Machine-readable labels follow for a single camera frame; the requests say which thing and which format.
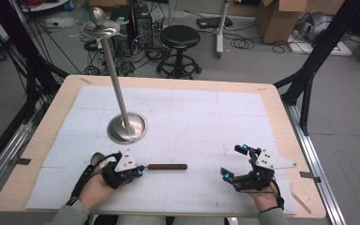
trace tape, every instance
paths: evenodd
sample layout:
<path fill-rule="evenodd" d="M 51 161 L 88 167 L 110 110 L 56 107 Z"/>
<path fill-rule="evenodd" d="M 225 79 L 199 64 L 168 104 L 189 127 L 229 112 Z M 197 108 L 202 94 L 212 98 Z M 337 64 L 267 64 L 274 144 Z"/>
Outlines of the tape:
<path fill-rule="evenodd" d="M 15 166 L 17 164 L 20 164 L 20 165 L 28 165 L 30 164 L 31 162 L 31 159 L 30 158 L 17 158 L 17 159 L 12 159 L 10 162 L 9 162 L 9 166 Z"/>
<path fill-rule="evenodd" d="M 300 172 L 300 176 L 304 177 L 304 178 L 310 178 L 310 179 L 314 180 L 315 183 L 321 183 L 321 177 L 314 176 L 314 174 L 312 174 L 312 172 Z"/>

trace computer equipment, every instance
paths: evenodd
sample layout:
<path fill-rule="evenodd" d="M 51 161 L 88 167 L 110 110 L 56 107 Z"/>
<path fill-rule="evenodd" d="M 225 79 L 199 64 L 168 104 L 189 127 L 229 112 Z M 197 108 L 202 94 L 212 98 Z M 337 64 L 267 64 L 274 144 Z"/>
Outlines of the computer equipment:
<path fill-rule="evenodd" d="M 201 29 L 207 29 L 207 28 L 217 28 L 220 27 L 220 21 L 221 17 L 212 17 L 212 18 L 203 18 L 203 19 L 197 19 L 197 24 Z M 230 18 L 226 17 L 226 20 L 224 21 L 224 26 L 232 26 L 233 22 L 230 20 Z"/>
<path fill-rule="evenodd" d="M 116 5 L 112 8 L 112 13 L 110 17 L 111 21 L 115 21 L 117 23 L 127 24 L 121 25 L 120 34 L 123 36 L 115 36 L 112 37 L 113 48 L 115 49 L 115 56 L 121 57 L 130 57 L 132 55 L 131 52 L 131 43 L 135 38 L 135 28 L 133 22 L 133 16 L 131 11 L 131 6 L 128 5 Z"/>
<path fill-rule="evenodd" d="M 152 18 L 146 4 L 136 4 L 133 6 L 133 16 L 136 28 L 136 38 L 139 47 L 142 49 L 153 48 Z"/>

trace floor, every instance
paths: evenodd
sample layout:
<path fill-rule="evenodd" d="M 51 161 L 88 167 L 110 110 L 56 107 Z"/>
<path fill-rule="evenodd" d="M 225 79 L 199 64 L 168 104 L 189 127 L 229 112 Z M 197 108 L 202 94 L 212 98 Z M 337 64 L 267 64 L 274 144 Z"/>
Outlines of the floor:
<path fill-rule="evenodd" d="M 88 22 L 87 6 L 79 6 L 69 15 L 81 23 Z M 45 18 L 63 11 L 48 10 L 40 13 Z M 188 24 L 198 28 L 196 15 L 178 13 L 174 23 Z M 231 17 L 231 29 L 245 28 L 253 24 L 248 18 Z M 57 44 L 80 71 L 88 65 L 88 54 L 80 37 L 69 37 L 79 33 L 80 26 L 55 30 L 51 33 Z M 249 38 L 256 38 L 254 27 L 236 31 Z M 53 62 L 63 70 L 79 74 L 55 44 L 45 38 Z M 352 49 L 353 41 L 345 41 Z M 224 40 L 224 54 L 216 56 L 216 33 L 202 32 L 201 42 L 187 54 L 202 67 L 202 73 L 194 75 L 195 80 L 224 81 L 240 83 L 275 83 L 296 72 L 306 61 L 306 54 L 290 53 L 283 49 L 256 43 L 249 50 L 237 49 L 227 39 Z M 136 63 L 139 67 L 146 59 Z M 165 78 L 156 73 L 156 63 L 149 62 L 128 76 Z M 24 103 L 24 91 L 11 61 L 0 61 L 0 135 Z M 353 56 L 329 56 L 314 80 L 308 119 L 310 138 L 320 158 L 337 203 L 348 224 L 360 223 L 360 62 Z M 10 170 L 0 178 L 0 189 L 5 184 Z M 3 213 L 0 224 L 41 224 L 49 221 L 53 213 Z M 289 219 L 291 224 L 330 224 L 322 219 Z M 257 224 L 256 219 L 240 218 L 239 224 Z"/>

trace circular base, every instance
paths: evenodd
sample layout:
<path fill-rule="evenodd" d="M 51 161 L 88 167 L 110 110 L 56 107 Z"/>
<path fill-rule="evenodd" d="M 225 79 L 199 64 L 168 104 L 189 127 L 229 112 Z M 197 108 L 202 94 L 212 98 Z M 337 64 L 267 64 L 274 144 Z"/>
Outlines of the circular base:
<path fill-rule="evenodd" d="M 107 126 L 107 133 L 115 143 L 135 143 L 147 132 L 147 120 L 140 114 L 128 112 L 127 117 L 131 128 L 126 128 L 121 114 L 116 115 Z"/>

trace sleeve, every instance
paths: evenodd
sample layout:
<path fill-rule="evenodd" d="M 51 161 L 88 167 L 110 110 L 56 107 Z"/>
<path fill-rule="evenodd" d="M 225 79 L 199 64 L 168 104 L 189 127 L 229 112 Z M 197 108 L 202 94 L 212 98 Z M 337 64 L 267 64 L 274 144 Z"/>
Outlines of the sleeve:
<path fill-rule="evenodd" d="M 50 223 L 45 225 L 83 225 L 87 216 L 69 205 L 63 205 Z"/>
<path fill-rule="evenodd" d="M 289 225 L 288 220 L 280 208 L 273 208 L 257 216 L 261 225 Z"/>

